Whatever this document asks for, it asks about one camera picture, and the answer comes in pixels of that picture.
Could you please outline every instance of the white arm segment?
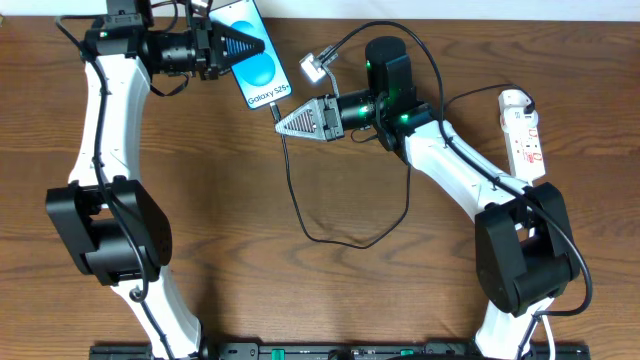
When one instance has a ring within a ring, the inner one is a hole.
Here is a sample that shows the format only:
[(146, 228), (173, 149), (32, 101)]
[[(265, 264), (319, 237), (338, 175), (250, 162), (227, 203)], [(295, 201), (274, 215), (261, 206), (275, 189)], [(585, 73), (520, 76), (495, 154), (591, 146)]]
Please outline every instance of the white arm segment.
[[(151, 339), (153, 356), (168, 359), (160, 337), (151, 326), (142, 306), (129, 298), (129, 292), (136, 286), (142, 288), (142, 280), (121, 281), (120, 284), (111, 288), (129, 304), (147, 336)], [(200, 321), (187, 309), (187, 305), (173, 281), (169, 265), (160, 269), (158, 281), (149, 283), (149, 295), (145, 301), (158, 326), (167, 336), (167, 342), (173, 356), (176, 359), (182, 359), (197, 354), (200, 349)]]
[[(444, 122), (444, 129), (461, 151), (489, 173), (499, 176), (504, 184), (516, 190), (528, 185), (526, 181), (516, 179), (498, 169), (467, 145), (448, 121)], [(504, 204), (513, 199), (513, 196), (504, 190), (494, 188), (489, 180), (445, 145), (437, 121), (417, 128), (413, 135), (405, 139), (405, 146), (411, 165), (437, 182), (466, 211), (472, 221), (475, 221), (476, 214), (484, 211), (487, 204)], [(531, 314), (539, 309), (546, 309), (552, 301), (553, 299), (541, 300), (531, 305), (526, 314), (517, 318), (503, 313), (489, 302), (484, 323), (475, 339), (482, 355), (496, 359), (514, 359), (531, 321)], [(527, 352), (528, 342), (523, 354)]]
[[(149, 74), (139, 57), (98, 56), (97, 63), (107, 78), (110, 94), (101, 147), (105, 182), (112, 182), (116, 175), (140, 180), (140, 122), (149, 94)], [(80, 186), (98, 184), (91, 159), (100, 109), (100, 80), (89, 63), (85, 66), (85, 73), (89, 85), (87, 114), (80, 154), (69, 175), (69, 183), (78, 180)]]
[[(116, 175), (125, 176), (129, 180), (140, 180), (140, 125), (144, 103), (149, 94), (149, 74), (140, 58), (125, 58), (124, 55), (99, 56), (97, 63), (107, 78), (109, 89), (101, 154), (105, 182), (112, 182)], [(87, 115), (80, 154), (69, 175), (69, 183), (78, 180), (80, 186), (91, 186), (97, 185), (91, 159), (101, 85), (90, 64), (85, 67), (85, 72), (89, 83)], [(136, 286), (142, 288), (142, 280), (121, 281), (117, 286), (112, 286), (112, 289), (129, 304), (147, 332), (153, 355), (168, 359), (142, 306), (129, 298), (129, 292)], [(200, 346), (200, 322), (187, 309), (168, 266), (161, 268), (157, 281), (149, 283), (149, 294), (145, 301), (160, 329), (167, 336), (174, 356), (184, 358), (197, 354)]]

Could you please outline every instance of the wooden table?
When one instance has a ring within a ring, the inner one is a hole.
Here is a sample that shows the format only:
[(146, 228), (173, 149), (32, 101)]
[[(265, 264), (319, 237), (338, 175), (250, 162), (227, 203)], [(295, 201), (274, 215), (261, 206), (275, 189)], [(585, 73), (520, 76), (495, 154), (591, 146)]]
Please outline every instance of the wooden table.
[[(298, 60), (362, 21), (267, 19), (294, 95), (311, 96)], [(640, 25), (405, 21), (430, 46), (447, 97), (505, 80), (534, 95), (548, 175), (563, 193), (595, 283), (582, 316), (553, 319), (562, 341), (594, 359), (640, 356)], [(87, 23), (69, 25), (77, 34)], [(343, 92), (366, 86), (363, 45), (340, 52)], [(100, 341), (145, 342), (125, 303), (73, 265), (44, 210), (66, 184), (82, 137), (83, 65), (52, 18), (9, 18), (0, 28), (0, 355), (86, 359)], [(435, 101), (426, 57), (409, 40), (421, 96)], [(155, 79), (169, 89), (178, 79)], [(449, 120), (507, 168), (498, 91), (457, 102)], [(475, 274), (474, 230), (433, 181), (413, 176), (411, 210), (367, 251), (317, 245), (298, 226), (279, 137), (268, 109), (250, 111), (233, 77), (192, 81), (173, 98), (150, 95), (142, 178), (173, 230), (171, 266), (190, 309), (212, 334), (264, 342), (424, 342), (470, 338), (487, 299)], [(293, 181), (310, 231), (347, 241), (380, 233), (403, 208), (405, 167), (379, 144), (290, 141)], [(582, 280), (555, 309), (576, 306)], [(544, 339), (542, 331), (538, 332)]]

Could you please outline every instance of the white wall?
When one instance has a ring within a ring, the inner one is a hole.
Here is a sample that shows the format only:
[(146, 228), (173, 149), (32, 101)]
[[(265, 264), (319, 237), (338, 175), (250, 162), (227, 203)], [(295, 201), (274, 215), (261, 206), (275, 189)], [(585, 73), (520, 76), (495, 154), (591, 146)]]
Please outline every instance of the white wall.
[[(264, 17), (640, 21), (640, 0), (256, 0)], [(214, 0), (214, 7), (232, 0)], [(169, 15), (171, 7), (157, 9)], [(105, 0), (0, 0), (0, 14), (103, 14)]]

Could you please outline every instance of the black metal base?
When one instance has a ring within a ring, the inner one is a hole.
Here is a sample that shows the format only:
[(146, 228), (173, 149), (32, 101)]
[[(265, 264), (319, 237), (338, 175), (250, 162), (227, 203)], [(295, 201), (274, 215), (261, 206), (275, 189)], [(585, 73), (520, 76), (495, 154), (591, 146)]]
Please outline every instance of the black metal base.
[[(549, 347), (534, 345), (525, 360), (548, 360)], [(226, 343), (215, 358), (206, 360), (388, 360), (420, 356), (431, 360), (485, 359), (470, 343), (430, 341), (426, 345), (265, 345)], [(89, 360), (153, 359), (151, 346), (94, 346)], [(586, 345), (556, 345), (556, 360), (591, 360)]]

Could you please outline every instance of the white power strip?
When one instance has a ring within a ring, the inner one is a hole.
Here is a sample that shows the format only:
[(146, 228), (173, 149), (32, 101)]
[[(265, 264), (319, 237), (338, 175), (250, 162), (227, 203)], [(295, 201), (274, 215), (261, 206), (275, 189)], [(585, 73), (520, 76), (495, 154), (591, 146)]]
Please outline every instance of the white power strip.
[(503, 91), (498, 102), (511, 175), (531, 183), (545, 174), (537, 128), (538, 112), (525, 114), (525, 107), (531, 100), (520, 90)]

